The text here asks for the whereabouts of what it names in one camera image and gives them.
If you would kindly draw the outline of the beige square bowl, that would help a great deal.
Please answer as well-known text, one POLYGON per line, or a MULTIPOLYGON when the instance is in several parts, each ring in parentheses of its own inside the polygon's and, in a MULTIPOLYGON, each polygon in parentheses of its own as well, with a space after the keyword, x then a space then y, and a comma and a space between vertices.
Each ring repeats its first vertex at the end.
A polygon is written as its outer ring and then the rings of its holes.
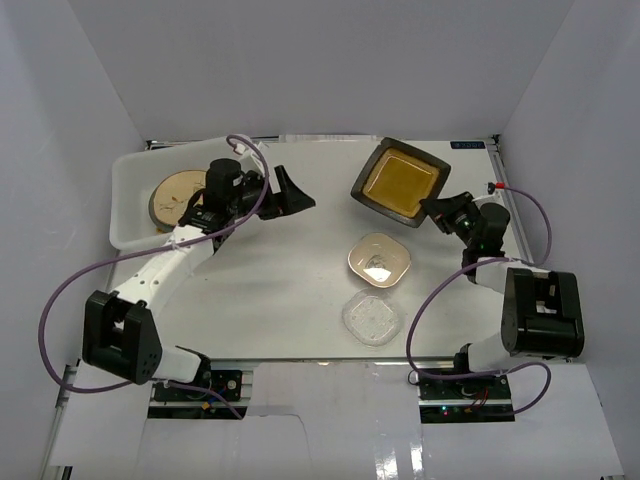
POLYGON ((369 285, 387 289, 395 286, 411 266, 407 248, 383 233, 363 236, 347 256, 349 269, 369 285))

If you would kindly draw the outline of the cream bird pattern plate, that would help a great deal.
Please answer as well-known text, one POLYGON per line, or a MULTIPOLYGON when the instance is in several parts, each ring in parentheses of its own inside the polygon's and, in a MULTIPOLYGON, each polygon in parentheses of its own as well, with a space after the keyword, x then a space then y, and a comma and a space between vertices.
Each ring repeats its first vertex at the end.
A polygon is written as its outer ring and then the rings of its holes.
POLYGON ((183 170, 165 178, 153 191, 156 200, 172 210, 174 227, 193 194, 204 188, 205 176, 204 170, 183 170))

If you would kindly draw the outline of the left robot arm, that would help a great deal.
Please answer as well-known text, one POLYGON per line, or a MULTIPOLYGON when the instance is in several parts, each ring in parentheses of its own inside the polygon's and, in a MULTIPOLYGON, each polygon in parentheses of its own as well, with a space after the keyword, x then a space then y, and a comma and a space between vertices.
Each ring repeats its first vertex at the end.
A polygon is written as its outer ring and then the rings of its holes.
POLYGON ((205 355, 163 345, 156 319, 181 284, 213 257, 243 218, 272 220, 315 206, 290 179, 275 169, 280 187, 272 191, 261 172, 243 171, 229 158, 211 162, 203 188, 186 203, 182 217, 162 249, 112 292, 94 292, 86 301, 82 359, 137 385, 174 381, 188 398, 211 387, 205 355))

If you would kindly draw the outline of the black and amber square plate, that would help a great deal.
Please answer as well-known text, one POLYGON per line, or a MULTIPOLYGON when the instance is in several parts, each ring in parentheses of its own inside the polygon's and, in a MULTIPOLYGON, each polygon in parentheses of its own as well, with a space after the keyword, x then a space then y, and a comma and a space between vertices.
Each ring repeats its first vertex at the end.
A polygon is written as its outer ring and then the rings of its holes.
POLYGON ((385 137, 369 156, 350 195, 371 210, 411 228, 426 213, 421 202, 436 199, 451 165, 417 147, 385 137))

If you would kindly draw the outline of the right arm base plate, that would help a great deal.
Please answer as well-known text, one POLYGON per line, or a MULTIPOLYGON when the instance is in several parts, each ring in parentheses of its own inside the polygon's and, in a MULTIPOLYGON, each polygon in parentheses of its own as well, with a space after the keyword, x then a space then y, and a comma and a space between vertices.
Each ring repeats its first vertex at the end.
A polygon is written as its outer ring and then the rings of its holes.
POLYGON ((423 425, 514 422, 506 376, 460 381, 429 380, 411 371, 407 381, 417 388, 423 425))

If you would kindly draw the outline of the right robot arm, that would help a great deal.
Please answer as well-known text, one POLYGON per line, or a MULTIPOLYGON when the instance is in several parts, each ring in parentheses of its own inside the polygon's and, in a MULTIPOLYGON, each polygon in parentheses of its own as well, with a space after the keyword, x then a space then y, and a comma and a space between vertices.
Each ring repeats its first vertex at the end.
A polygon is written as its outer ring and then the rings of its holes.
POLYGON ((577 278, 570 272, 539 268, 531 261, 509 258, 503 237, 511 215, 491 195, 470 193, 423 199, 426 215, 445 234, 464 244, 462 268, 430 293, 411 323, 406 356, 417 324, 427 307, 461 277, 502 296, 498 329, 488 338, 464 345, 454 357, 453 390, 472 399, 488 385, 487 375, 515 372, 520 358, 571 359, 581 355, 585 332, 577 278))

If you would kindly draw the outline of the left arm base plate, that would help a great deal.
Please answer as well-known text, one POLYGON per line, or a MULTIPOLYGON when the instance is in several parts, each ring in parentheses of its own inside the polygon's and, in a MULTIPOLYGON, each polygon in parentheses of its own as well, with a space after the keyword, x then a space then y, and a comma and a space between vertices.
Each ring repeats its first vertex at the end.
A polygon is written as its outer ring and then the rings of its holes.
POLYGON ((165 420, 241 420, 248 400, 241 370, 210 370, 196 381, 196 390, 156 382, 147 416, 165 420))

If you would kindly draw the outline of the teal round plate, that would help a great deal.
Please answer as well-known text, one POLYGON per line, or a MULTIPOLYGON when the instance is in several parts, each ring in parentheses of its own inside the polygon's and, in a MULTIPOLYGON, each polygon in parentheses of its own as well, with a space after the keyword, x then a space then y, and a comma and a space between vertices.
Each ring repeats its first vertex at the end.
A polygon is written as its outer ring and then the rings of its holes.
POLYGON ((156 192, 153 192, 149 198, 148 214, 155 228, 174 228, 172 210, 169 207, 161 205, 160 202, 156 200, 156 192))

